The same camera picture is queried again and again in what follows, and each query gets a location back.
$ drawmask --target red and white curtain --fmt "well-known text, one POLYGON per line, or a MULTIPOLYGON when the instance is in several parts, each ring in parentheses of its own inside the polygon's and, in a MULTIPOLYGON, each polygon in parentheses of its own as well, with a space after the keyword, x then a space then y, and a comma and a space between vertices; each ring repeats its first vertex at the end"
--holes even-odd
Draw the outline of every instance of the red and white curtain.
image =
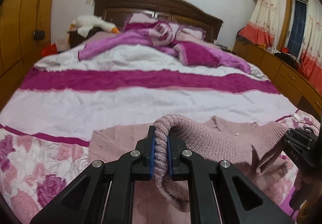
POLYGON ((302 67, 309 82, 322 93, 322 5, 308 0, 302 44, 302 67))
POLYGON ((239 33, 257 45, 276 47, 279 28, 279 0, 258 0, 251 19, 239 33))

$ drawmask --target wooden dresser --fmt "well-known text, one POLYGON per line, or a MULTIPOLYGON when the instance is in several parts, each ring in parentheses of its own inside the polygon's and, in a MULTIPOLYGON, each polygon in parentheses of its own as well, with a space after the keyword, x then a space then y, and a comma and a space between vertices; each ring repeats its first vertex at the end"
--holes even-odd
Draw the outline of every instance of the wooden dresser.
POLYGON ((259 67, 296 107, 320 120, 322 96, 296 70, 278 57, 250 43, 236 41, 234 51, 238 56, 259 67))
POLYGON ((52 0, 4 0, 0 6, 0 111, 51 43, 52 0), (34 40, 35 30, 45 38, 34 40))

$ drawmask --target blue gripper pad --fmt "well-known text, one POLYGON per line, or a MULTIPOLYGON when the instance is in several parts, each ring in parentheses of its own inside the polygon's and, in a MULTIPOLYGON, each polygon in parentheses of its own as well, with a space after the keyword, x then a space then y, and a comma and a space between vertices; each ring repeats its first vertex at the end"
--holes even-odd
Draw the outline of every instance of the blue gripper pad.
POLYGON ((171 154, 171 147, 170 147, 170 138, 167 136, 167 149, 168 149, 168 169, 170 177, 173 175, 173 169, 172 169, 172 154, 171 154))
POLYGON ((155 144, 156 144, 156 137, 153 133, 151 155, 150 155, 150 173, 149 173, 150 179, 153 178, 155 144))

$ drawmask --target pink pillow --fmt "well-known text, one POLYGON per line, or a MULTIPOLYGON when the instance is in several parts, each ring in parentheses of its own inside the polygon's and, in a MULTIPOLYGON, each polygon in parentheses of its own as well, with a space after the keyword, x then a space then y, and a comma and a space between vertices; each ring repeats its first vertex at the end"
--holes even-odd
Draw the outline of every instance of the pink pillow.
MULTIPOLYGON (((144 13, 134 13, 132 16, 127 18, 127 20, 124 23, 123 31, 129 30, 131 28, 135 27, 145 27, 145 24, 155 23, 159 20, 153 17, 150 17, 144 13)), ((206 32, 203 29, 195 28, 193 26, 187 26, 187 25, 180 25, 176 22, 167 22, 171 29, 173 30, 173 34, 177 34, 181 30, 189 33, 190 35, 195 36, 198 39, 203 40, 206 36, 206 32)))
POLYGON ((189 42, 193 42, 205 47, 211 47, 211 48, 215 48, 215 49, 220 49, 218 46, 216 46, 215 44, 206 42, 204 40, 198 39, 196 38, 194 35, 186 32, 185 30, 181 30, 180 32, 177 33, 175 40, 177 41, 189 41, 189 42))

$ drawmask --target floral bedsheet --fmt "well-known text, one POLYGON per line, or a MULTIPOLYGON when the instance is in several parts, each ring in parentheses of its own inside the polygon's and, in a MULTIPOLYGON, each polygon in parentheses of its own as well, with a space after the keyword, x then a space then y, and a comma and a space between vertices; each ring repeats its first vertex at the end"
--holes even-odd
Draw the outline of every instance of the floral bedsheet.
MULTIPOLYGON (((290 128, 311 126, 315 134, 320 128, 313 116, 300 110, 279 122, 290 128)), ((272 189, 272 194, 279 196, 271 199, 281 206, 293 188, 297 168, 285 153, 280 159, 291 164, 287 175, 272 189)), ((88 147, 19 136, 0 129, 0 192, 23 224, 29 224, 87 165, 88 147)))

